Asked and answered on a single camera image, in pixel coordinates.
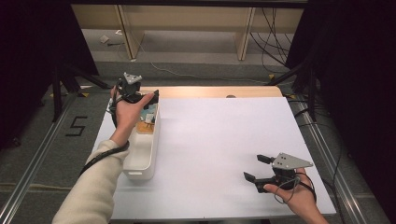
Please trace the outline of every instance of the white tabletop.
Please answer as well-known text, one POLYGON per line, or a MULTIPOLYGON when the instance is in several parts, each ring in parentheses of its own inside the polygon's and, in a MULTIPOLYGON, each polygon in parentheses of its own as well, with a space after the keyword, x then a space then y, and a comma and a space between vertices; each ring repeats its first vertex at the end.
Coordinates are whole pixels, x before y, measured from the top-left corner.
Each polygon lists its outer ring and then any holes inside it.
MULTIPOLYGON (((273 194, 258 193, 243 173, 274 175, 257 161, 280 152, 313 161, 285 98, 160 99, 155 174, 148 181, 120 175, 112 219, 210 220, 292 216, 273 194)), ((96 142, 114 131, 105 114, 96 142)), ((316 166, 306 168, 323 214, 334 214, 316 166)))

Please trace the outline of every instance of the human hand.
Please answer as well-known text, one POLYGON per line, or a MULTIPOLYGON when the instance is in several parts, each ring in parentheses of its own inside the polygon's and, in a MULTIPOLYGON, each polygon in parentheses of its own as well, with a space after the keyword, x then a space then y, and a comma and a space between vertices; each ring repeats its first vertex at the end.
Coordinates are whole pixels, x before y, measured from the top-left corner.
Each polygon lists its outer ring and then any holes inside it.
MULTIPOLYGON (((115 88, 111 90, 111 96, 113 96, 115 91, 115 88)), ((140 117, 140 111, 152 99, 152 97, 154 97, 154 93, 145 95, 135 104, 130 104, 125 101, 119 101, 117 103, 117 128, 110 137, 111 140, 117 143, 120 147, 126 144, 129 136, 131 135, 132 129, 140 117)))
MULTIPOLYGON (((304 168, 296 169, 296 173, 306 174, 304 168)), ((301 182, 312 188, 311 181, 306 175, 297 174, 297 176, 300 177, 301 182)), ((309 189, 297 185, 294 191, 292 189, 284 190, 272 184, 266 184, 264 189, 276 194, 282 198, 284 202, 287 202, 289 209, 297 216, 301 217, 306 223, 328 223, 319 212, 314 195, 309 189)))

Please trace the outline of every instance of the person's right arm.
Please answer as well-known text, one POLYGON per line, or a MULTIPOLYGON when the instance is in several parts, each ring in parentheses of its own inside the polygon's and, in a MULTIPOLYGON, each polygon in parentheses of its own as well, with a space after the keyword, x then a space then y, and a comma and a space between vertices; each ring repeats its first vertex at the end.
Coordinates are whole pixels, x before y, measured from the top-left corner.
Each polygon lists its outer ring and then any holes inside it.
MULTIPOLYGON (((296 169, 297 173, 305 174, 304 168, 296 169)), ((309 181, 306 175, 298 175, 301 178, 301 181, 304 182, 309 187, 311 186, 311 182, 309 181)), ((297 216, 301 217, 306 223, 311 224, 327 224, 328 221, 324 218, 324 216, 319 212, 317 204, 314 199, 314 195, 311 191, 306 189, 301 185, 297 185, 292 190, 283 190, 279 189, 276 185, 266 184, 264 186, 265 190, 276 194, 281 197, 284 202, 287 202, 290 210, 295 213, 297 216)))

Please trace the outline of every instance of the white sleeve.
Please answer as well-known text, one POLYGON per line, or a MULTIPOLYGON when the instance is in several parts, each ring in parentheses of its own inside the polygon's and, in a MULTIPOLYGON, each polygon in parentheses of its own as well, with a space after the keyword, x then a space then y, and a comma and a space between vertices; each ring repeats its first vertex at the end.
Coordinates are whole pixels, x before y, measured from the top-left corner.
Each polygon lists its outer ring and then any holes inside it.
MULTIPOLYGON (((87 162, 118 147, 111 140, 100 143, 87 162)), ((86 170, 64 199, 52 223, 108 223, 113 213, 113 195, 129 151, 107 156, 86 170)))

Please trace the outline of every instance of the human arm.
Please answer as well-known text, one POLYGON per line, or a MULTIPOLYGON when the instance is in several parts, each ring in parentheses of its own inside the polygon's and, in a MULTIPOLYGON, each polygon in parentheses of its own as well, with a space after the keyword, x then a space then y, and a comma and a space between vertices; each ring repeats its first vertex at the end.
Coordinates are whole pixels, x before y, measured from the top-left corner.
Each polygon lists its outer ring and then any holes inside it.
MULTIPOLYGON (((304 168, 296 169, 296 173, 306 174, 304 168)), ((311 186, 311 182, 306 175, 298 175, 302 182, 307 186, 311 186)), ((266 184, 265 190, 276 194, 281 197, 284 202, 287 202, 290 210, 297 216, 301 217, 306 223, 311 224, 325 224, 328 223, 324 216, 319 212, 317 204, 312 192, 301 186, 297 185, 293 190, 280 189, 276 185, 266 184)))
MULTIPOLYGON (((109 140, 101 142, 87 162, 105 151, 124 146, 139 118, 140 110, 152 97, 153 94, 148 94, 136 104, 118 102, 118 127, 109 140)), ((128 151, 112 154, 86 170, 65 198, 52 222, 108 223, 113 213, 113 194, 127 155, 128 151)))

